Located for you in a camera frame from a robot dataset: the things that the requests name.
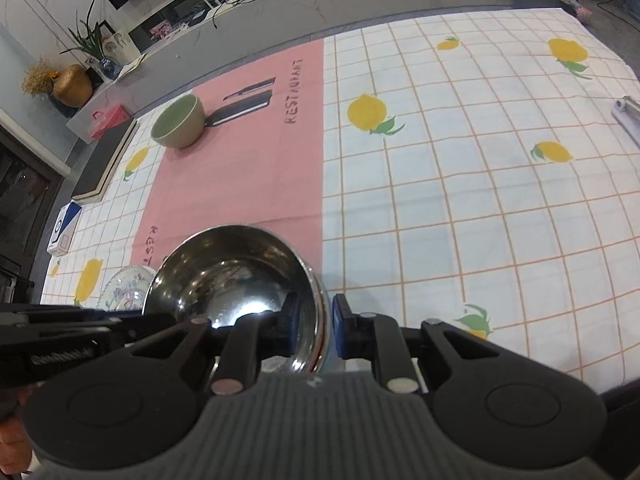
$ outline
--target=blue vase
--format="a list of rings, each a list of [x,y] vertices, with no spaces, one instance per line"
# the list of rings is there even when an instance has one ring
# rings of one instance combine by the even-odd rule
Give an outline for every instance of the blue vase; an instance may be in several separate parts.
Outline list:
[[[113,59],[113,57],[104,56],[100,60],[100,69],[105,77],[114,80],[120,75],[122,65]]]

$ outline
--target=green ceramic bowl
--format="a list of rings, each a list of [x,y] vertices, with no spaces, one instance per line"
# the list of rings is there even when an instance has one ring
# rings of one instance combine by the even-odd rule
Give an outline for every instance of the green ceramic bowl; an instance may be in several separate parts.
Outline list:
[[[151,138],[168,148],[191,146],[204,131],[202,101],[187,94],[171,103],[156,119]]]

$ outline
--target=dried flower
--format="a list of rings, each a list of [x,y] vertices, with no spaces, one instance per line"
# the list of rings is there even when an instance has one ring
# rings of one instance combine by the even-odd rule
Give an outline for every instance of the dried flower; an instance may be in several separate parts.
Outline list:
[[[60,75],[60,67],[50,60],[40,58],[35,65],[31,65],[24,74],[22,91],[31,96],[37,94],[51,94],[53,83]]]

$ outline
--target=pink placemat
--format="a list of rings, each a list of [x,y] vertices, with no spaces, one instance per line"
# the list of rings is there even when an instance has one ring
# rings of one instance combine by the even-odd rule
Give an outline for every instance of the pink placemat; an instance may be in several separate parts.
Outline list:
[[[192,146],[165,151],[131,264],[157,269],[194,233],[244,223],[321,266],[322,50],[322,41],[302,44],[193,89],[207,115],[236,108]]]

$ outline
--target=bowl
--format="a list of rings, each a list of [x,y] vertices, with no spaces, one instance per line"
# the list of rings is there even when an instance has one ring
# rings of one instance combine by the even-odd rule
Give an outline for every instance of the bowl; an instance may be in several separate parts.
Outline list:
[[[143,266],[120,269],[107,282],[98,298],[98,308],[109,311],[141,310],[155,270]]]
[[[156,119],[151,138],[168,148],[191,146],[204,131],[204,106],[199,97],[187,94],[171,103]]]
[[[295,354],[262,362],[263,371],[318,370],[328,352],[326,295],[319,280],[284,241],[263,229],[221,225],[185,240],[162,263],[146,295],[143,314],[170,312],[177,322],[206,316],[214,327],[244,314],[278,311],[298,294]]]

